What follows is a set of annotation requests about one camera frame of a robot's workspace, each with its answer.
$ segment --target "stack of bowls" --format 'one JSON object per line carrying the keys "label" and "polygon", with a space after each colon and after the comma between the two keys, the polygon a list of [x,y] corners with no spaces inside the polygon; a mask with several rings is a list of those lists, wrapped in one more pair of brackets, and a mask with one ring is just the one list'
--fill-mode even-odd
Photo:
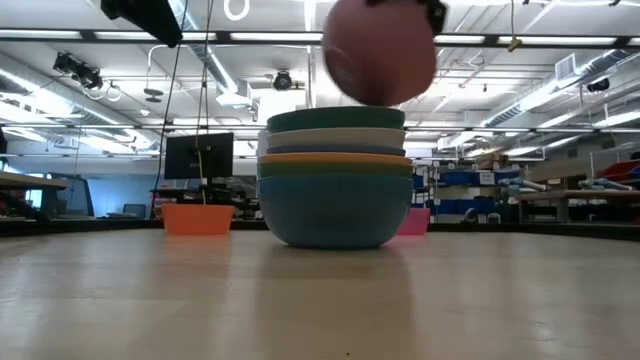
{"label": "stack of bowls", "polygon": [[376,107],[319,108],[268,121],[258,159],[260,206],[269,229],[292,246],[378,247],[411,206],[404,113]]}

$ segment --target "chair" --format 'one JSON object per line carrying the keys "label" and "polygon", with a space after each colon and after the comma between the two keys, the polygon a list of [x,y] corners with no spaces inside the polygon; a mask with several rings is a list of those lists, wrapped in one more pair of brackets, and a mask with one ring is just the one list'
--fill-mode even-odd
{"label": "chair", "polygon": [[144,204],[124,204],[122,212],[133,214],[136,219],[144,219],[147,214],[147,205]]}

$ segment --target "green bowl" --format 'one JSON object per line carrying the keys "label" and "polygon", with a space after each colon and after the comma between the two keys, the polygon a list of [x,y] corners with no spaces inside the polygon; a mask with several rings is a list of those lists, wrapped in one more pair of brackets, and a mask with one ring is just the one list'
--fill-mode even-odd
{"label": "green bowl", "polygon": [[402,130],[404,112],[372,106],[306,109],[273,116],[267,121],[271,133],[342,127],[373,127]]}
{"label": "green bowl", "polygon": [[318,174],[372,174],[396,175],[411,178],[413,167],[398,164],[376,163],[296,163],[280,162],[258,165],[258,177],[266,178],[281,175],[318,175]]}

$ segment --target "white bowl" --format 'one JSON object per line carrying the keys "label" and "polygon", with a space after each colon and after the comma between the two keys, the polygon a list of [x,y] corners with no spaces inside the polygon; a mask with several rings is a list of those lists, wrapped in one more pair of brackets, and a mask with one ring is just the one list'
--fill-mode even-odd
{"label": "white bowl", "polygon": [[377,145],[402,149],[405,132],[383,128],[331,128],[286,131],[271,134],[267,145]]}

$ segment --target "pink ball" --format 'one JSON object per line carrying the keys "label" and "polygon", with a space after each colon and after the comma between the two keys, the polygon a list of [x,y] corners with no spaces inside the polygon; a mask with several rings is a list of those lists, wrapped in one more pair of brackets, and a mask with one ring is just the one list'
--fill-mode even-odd
{"label": "pink ball", "polygon": [[324,25],[324,61],[346,95],[365,105],[393,106],[425,92],[436,71],[424,5],[339,0]]}

